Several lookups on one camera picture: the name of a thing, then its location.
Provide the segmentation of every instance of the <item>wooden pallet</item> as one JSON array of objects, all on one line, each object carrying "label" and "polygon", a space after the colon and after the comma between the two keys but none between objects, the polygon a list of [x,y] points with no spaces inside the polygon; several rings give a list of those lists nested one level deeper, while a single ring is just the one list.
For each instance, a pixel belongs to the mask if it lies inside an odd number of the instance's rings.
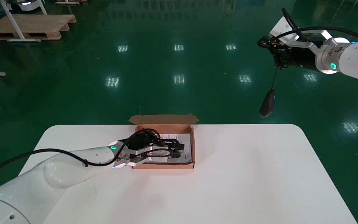
[{"label": "wooden pallet", "polygon": [[[76,23],[74,15],[13,15],[25,38],[59,40],[60,31],[70,30],[68,24]],[[0,19],[0,40],[19,38],[7,16]]]}]

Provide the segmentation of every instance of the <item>open cardboard box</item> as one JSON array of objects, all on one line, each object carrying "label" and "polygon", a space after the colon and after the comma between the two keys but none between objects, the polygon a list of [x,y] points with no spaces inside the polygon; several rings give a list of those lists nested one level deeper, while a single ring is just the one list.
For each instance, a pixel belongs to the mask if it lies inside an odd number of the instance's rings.
[{"label": "open cardboard box", "polygon": [[195,164],[195,144],[194,130],[191,126],[198,122],[198,118],[192,114],[160,114],[160,115],[134,115],[129,122],[136,124],[135,132],[144,128],[152,128],[160,134],[190,134],[191,162],[188,163],[144,163],[133,169],[194,169]]}]

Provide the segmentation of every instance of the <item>green floor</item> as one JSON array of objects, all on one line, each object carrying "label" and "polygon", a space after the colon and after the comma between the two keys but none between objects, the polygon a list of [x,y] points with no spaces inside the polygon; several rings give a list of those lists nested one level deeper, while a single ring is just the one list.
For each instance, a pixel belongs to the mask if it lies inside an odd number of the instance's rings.
[{"label": "green floor", "polygon": [[[69,9],[48,1],[48,13],[71,10],[77,18],[61,40],[0,42],[0,71],[7,73],[0,78],[0,162],[33,150],[57,124],[128,124],[134,114],[190,113],[199,124],[291,123],[304,130],[358,221],[358,80],[279,71],[275,111],[262,119],[258,110],[274,65],[256,45],[281,7],[299,26],[358,32],[354,2],[89,0]],[[230,44],[236,49],[227,50]],[[0,170],[0,184],[24,163]]]}]

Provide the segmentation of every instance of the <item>black cable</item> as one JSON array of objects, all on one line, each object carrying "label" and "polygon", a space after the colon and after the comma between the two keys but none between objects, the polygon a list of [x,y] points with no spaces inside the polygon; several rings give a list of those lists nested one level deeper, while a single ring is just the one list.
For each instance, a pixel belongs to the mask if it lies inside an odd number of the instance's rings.
[{"label": "black cable", "polygon": [[262,48],[269,48],[269,47],[271,47],[271,44],[269,41],[270,41],[269,38],[267,38],[266,36],[263,36],[262,38],[260,38],[258,40],[257,45]]},{"label": "black cable", "polygon": [[180,143],[177,139],[174,138],[167,138],[167,139],[163,139],[165,142],[176,142],[176,143]]},{"label": "black cable", "polygon": [[[169,152],[169,155],[165,155],[165,156],[154,156],[154,155],[148,155],[148,153],[151,153],[151,152],[156,152],[156,151],[167,151]],[[173,155],[173,150],[172,149],[153,149],[153,150],[150,150],[150,151],[147,151],[147,152],[143,152],[139,155],[135,155],[134,157],[136,156],[146,156],[146,157],[169,157]]]},{"label": "black cable", "polygon": [[274,81],[276,80],[277,69],[278,68],[276,67],[276,71],[274,71],[273,82],[272,82],[272,86],[270,87],[270,91],[273,90]]},{"label": "black cable", "polygon": [[278,35],[277,37],[272,37],[270,39],[270,42],[273,43],[275,40],[277,40],[277,39],[279,39],[281,37],[287,36],[289,34],[294,34],[296,32],[303,32],[303,31],[309,31],[309,30],[333,30],[333,31],[339,31],[339,32],[342,32],[342,33],[345,33],[345,34],[350,34],[350,35],[358,38],[358,34],[353,32],[353,31],[350,31],[350,30],[345,30],[345,29],[337,28],[337,27],[313,26],[313,27],[299,28],[299,29],[295,29],[295,30],[285,32],[283,34]]},{"label": "black cable", "polygon": [[76,155],[74,155],[73,153],[68,152],[68,151],[65,151],[65,150],[61,150],[61,149],[38,149],[38,150],[31,151],[31,152],[26,152],[26,153],[20,154],[20,155],[18,155],[18,156],[15,156],[15,157],[13,157],[13,158],[11,158],[11,159],[6,160],[5,162],[3,162],[3,163],[0,164],[0,169],[1,169],[2,167],[6,166],[7,164],[13,162],[13,161],[16,161],[16,160],[21,159],[21,158],[26,157],[26,156],[31,156],[31,155],[33,155],[33,154],[42,153],[42,152],[58,152],[58,153],[63,153],[63,154],[66,154],[66,155],[68,155],[68,156],[71,156],[71,157],[73,157],[73,158],[75,158],[75,159],[78,159],[78,160],[80,160],[80,161],[83,162],[83,163],[87,163],[87,161],[86,161],[85,159],[82,159],[81,157],[76,156]]},{"label": "black cable", "polygon": [[[283,14],[284,18],[287,20],[287,23],[292,28],[292,30],[298,29],[299,27],[295,24],[294,20],[292,19],[290,14],[287,12],[287,10],[285,10],[285,8],[282,8],[281,11],[282,11],[282,14]],[[310,42],[310,40],[307,37],[305,37],[305,35],[303,33],[296,32],[296,34],[300,37],[301,40]]]},{"label": "black cable", "polygon": [[156,130],[154,130],[154,129],[151,129],[151,128],[141,129],[141,130],[139,130],[139,131],[133,133],[131,136],[129,136],[129,138],[124,142],[124,144],[123,144],[123,145],[121,146],[121,148],[118,150],[117,154],[115,154],[114,158],[113,158],[111,161],[107,162],[107,163],[92,163],[92,162],[87,161],[86,159],[82,159],[81,157],[76,156],[75,154],[73,154],[73,153],[71,153],[71,152],[68,152],[68,151],[65,151],[65,150],[61,150],[61,149],[38,149],[38,150],[31,151],[31,152],[26,152],[26,153],[20,154],[20,155],[18,155],[18,156],[15,156],[15,157],[13,157],[13,158],[11,158],[11,159],[8,159],[8,160],[4,161],[3,163],[0,164],[0,169],[1,169],[2,167],[6,166],[7,164],[9,164],[9,163],[11,163],[11,162],[14,162],[14,161],[16,161],[16,160],[18,160],[18,159],[24,158],[24,157],[26,157],[26,156],[31,156],[31,155],[33,155],[33,154],[42,153],[42,152],[58,152],[58,153],[63,153],[63,154],[66,154],[66,155],[68,155],[68,156],[73,157],[74,159],[77,159],[77,160],[83,162],[83,163],[85,164],[85,166],[88,166],[88,165],[95,166],[95,167],[108,166],[108,165],[114,163],[114,161],[117,160],[118,156],[121,154],[121,151],[124,149],[124,146],[128,144],[129,140],[130,140],[133,136],[135,136],[135,135],[138,134],[138,133],[145,132],[145,131],[152,131],[152,132],[156,133],[159,138],[161,138],[161,136],[159,135],[159,133],[158,133]]}]

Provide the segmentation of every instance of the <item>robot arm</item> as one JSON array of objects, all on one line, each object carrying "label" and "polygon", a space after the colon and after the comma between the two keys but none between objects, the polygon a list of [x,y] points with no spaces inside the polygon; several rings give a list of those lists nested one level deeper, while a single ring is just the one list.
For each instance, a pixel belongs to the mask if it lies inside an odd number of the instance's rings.
[{"label": "robot arm", "polygon": [[71,151],[100,166],[56,154],[0,186],[0,224],[41,224],[69,187],[112,168],[138,166],[154,157],[177,158],[183,148],[176,139],[161,139],[156,131],[143,129],[106,147]]},{"label": "robot arm", "polygon": [[298,34],[276,38],[288,31],[292,28],[283,16],[269,33],[272,39],[263,37],[258,41],[260,47],[269,49],[278,69],[293,65],[325,74],[341,72],[358,79],[358,42],[333,38],[327,30],[303,31],[308,41]]}]

